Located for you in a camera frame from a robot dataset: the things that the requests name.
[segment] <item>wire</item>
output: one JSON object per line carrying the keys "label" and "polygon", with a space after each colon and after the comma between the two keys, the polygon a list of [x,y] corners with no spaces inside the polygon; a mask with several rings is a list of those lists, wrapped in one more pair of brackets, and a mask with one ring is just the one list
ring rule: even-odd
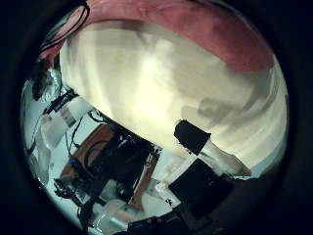
{"label": "wire", "polygon": [[68,138],[67,138],[67,133],[66,133],[66,142],[67,142],[67,152],[68,152],[68,158],[71,159],[73,158],[73,155],[70,153],[70,148],[68,146]]}
{"label": "wire", "polygon": [[98,123],[104,123],[105,122],[104,120],[96,119],[95,117],[93,117],[91,112],[88,113],[88,116],[89,116],[89,118],[91,118],[95,122],[98,122]]}
{"label": "wire", "polygon": [[70,152],[72,144],[74,144],[74,146],[76,148],[79,148],[79,145],[74,142],[74,137],[75,137],[75,134],[76,134],[76,132],[77,132],[77,130],[78,130],[80,124],[81,124],[82,119],[83,119],[83,117],[79,120],[78,125],[76,126],[76,128],[72,132],[72,134],[71,134],[71,141],[70,141],[69,145],[68,145],[68,137],[67,137],[67,132],[66,132],[67,151],[68,151],[68,157],[69,158],[73,158],[73,155]]}
{"label": "wire", "polygon": [[76,148],[79,148],[79,144],[75,143],[74,137],[75,137],[75,134],[76,134],[76,132],[77,132],[77,130],[78,130],[80,124],[81,124],[82,119],[83,119],[83,117],[79,120],[78,125],[76,126],[75,130],[74,130],[74,131],[72,132],[72,134],[71,134],[71,142],[70,142],[69,148],[71,147],[72,144],[73,144]]}
{"label": "wire", "polygon": [[86,152],[86,154],[85,154],[85,156],[84,156],[84,166],[85,166],[85,168],[86,168],[86,170],[89,172],[89,173],[91,173],[90,171],[89,171],[89,165],[88,165],[88,163],[89,163],[89,157],[90,157],[90,155],[91,155],[91,153],[92,152],[94,152],[94,151],[99,151],[99,152],[101,152],[101,150],[100,149],[95,149],[95,146],[97,146],[97,145],[99,145],[99,144],[101,144],[101,143],[108,143],[108,141],[106,141],[106,140],[100,140],[100,141],[97,141],[97,142],[95,142],[95,143],[93,143],[90,147],[89,147],[89,149],[87,150],[87,152]]}
{"label": "wire", "polygon": [[55,38],[53,40],[50,40],[46,43],[44,43],[41,48],[40,48],[40,53],[58,45],[59,43],[61,43],[62,41],[64,41],[65,39],[67,39],[69,36],[73,35],[75,32],[77,32],[79,30],[79,28],[85,24],[85,22],[87,21],[89,15],[90,15],[90,8],[89,6],[85,3],[83,5],[83,11],[81,13],[81,15],[79,16],[79,19],[77,20],[77,22],[62,36]]}

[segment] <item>pink cloth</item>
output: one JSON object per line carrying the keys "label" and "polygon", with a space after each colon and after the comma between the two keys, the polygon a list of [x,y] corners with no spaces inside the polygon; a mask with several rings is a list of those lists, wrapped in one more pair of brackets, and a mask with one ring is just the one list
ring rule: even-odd
{"label": "pink cloth", "polygon": [[[191,39],[224,61],[237,72],[263,71],[273,67],[273,52],[262,39],[239,17],[212,4],[186,0],[90,0],[88,24],[108,20],[138,20],[159,24]],[[70,17],[58,35],[74,24],[81,9]],[[62,44],[44,52],[51,61]]]}

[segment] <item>white plastic part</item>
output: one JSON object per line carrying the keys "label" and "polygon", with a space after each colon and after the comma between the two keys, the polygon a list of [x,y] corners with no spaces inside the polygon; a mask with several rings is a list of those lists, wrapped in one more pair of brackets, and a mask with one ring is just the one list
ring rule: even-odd
{"label": "white plastic part", "polygon": [[160,182],[156,185],[156,190],[158,194],[168,203],[172,208],[177,207],[181,204],[178,198],[170,191],[168,184],[165,182]]}
{"label": "white plastic part", "polygon": [[41,126],[43,142],[50,150],[55,149],[58,146],[63,136],[70,128],[70,125],[68,125],[65,118],[79,120],[91,111],[93,107],[82,98],[76,97],[66,104],[63,107],[63,110],[64,109],[68,109],[67,115],[70,117],[64,117],[61,112],[58,112],[51,121],[48,121]]}
{"label": "white plastic part", "polygon": [[41,102],[45,103],[57,99],[62,93],[61,73],[58,70],[48,69],[47,71],[47,87],[41,96]]}
{"label": "white plastic part", "polygon": [[142,218],[141,211],[137,211],[119,199],[114,199],[106,203],[103,211],[96,216],[93,226],[103,234],[112,235],[126,231],[128,223]]}
{"label": "white plastic part", "polygon": [[235,155],[228,154],[207,140],[200,152],[200,158],[217,175],[251,176],[251,171]]}
{"label": "white plastic part", "polygon": [[34,168],[34,173],[44,185],[49,181],[51,150],[58,146],[70,128],[65,118],[71,118],[73,121],[76,121],[85,116],[93,107],[80,97],[77,97],[64,105],[63,109],[67,109],[67,112],[63,114],[68,114],[71,117],[65,117],[61,115],[61,112],[58,112],[53,118],[49,115],[43,115],[38,122],[35,134],[38,162],[37,167]]}
{"label": "white plastic part", "polygon": [[168,176],[176,171],[183,161],[185,161],[184,158],[162,150],[157,160],[156,168],[152,174],[152,178],[157,181],[166,181]]}

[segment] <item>cable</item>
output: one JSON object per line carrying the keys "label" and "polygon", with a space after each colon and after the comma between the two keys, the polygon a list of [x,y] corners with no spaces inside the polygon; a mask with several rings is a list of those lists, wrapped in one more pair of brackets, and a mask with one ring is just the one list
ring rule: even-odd
{"label": "cable", "polygon": [[68,157],[69,157],[69,158],[73,158],[73,155],[72,155],[71,152],[70,152],[70,150],[71,150],[71,145],[74,144],[74,146],[75,146],[76,148],[79,148],[79,145],[74,142],[74,137],[75,137],[75,134],[76,134],[76,132],[77,132],[77,130],[78,130],[78,128],[79,128],[79,125],[81,124],[82,119],[83,119],[83,117],[79,120],[78,125],[76,126],[76,128],[75,128],[74,131],[72,132],[72,134],[71,134],[71,141],[70,141],[70,144],[69,144],[69,145],[68,145],[68,137],[67,137],[67,132],[66,132],[67,151],[68,151]]}
{"label": "cable", "polygon": [[[80,27],[85,24],[85,22],[87,21],[89,15],[90,15],[90,8],[86,3],[83,5],[83,8],[84,9],[83,9],[81,15],[79,16],[79,19],[77,20],[77,22],[64,35],[62,35],[58,38],[55,38],[49,42],[44,43],[40,48],[40,53],[58,45],[59,43],[61,43],[65,39],[67,39],[69,36],[71,36],[75,32],[77,32],[80,29]],[[85,18],[82,20],[81,24],[78,25],[84,15],[85,15]]]}
{"label": "cable", "polygon": [[95,151],[95,150],[97,150],[97,151],[101,151],[101,150],[99,150],[99,149],[95,149],[95,146],[97,146],[98,144],[101,144],[101,143],[108,143],[108,141],[106,141],[106,140],[100,140],[100,141],[97,141],[97,142],[95,142],[95,143],[93,143],[90,147],[89,147],[89,149],[87,150],[87,152],[86,152],[86,154],[85,154],[85,156],[84,156],[84,166],[85,166],[85,168],[86,168],[86,170],[89,172],[89,173],[91,173],[92,174],[92,172],[90,172],[89,171],[89,165],[88,165],[88,163],[89,163],[89,157],[90,157],[90,155],[91,155],[91,153],[93,152],[93,151]]}
{"label": "cable", "polygon": [[77,132],[77,130],[78,130],[80,124],[81,124],[82,119],[83,119],[83,117],[79,120],[78,125],[76,126],[75,130],[74,130],[74,131],[72,132],[72,134],[71,134],[71,142],[70,142],[69,148],[71,147],[72,144],[73,144],[76,148],[79,148],[79,146],[80,146],[79,144],[75,143],[74,137],[75,137],[75,134],[76,134],[76,132]]}
{"label": "cable", "polygon": [[68,152],[68,158],[73,158],[73,155],[70,153],[70,147],[68,146],[68,139],[67,139],[67,132],[66,132],[66,143],[67,143],[67,152]]}
{"label": "cable", "polygon": [[89,118],[91,118],[95,122],[98,122],[98,123],[104,123],[105,122],[104,120],[96,119],[95,117],[93,117],[91,112],[88,113],[88,116],[89,116]]}

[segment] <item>red fabric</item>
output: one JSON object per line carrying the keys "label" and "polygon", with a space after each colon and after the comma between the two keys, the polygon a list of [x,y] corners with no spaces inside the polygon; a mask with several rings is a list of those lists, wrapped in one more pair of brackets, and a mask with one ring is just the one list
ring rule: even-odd
{"label": "red fabric", "polygon": [[[255,72],[273,66],[273,53],[265,41],[239,17],[209,3],[186,0],[90,0],[85,25],[108,20],[138,20],[159,24],[193,40],[237,72]],[[62,35],[77,21],[76,11]],[[42,54],[51,60],[60,51],[58,45]]]}

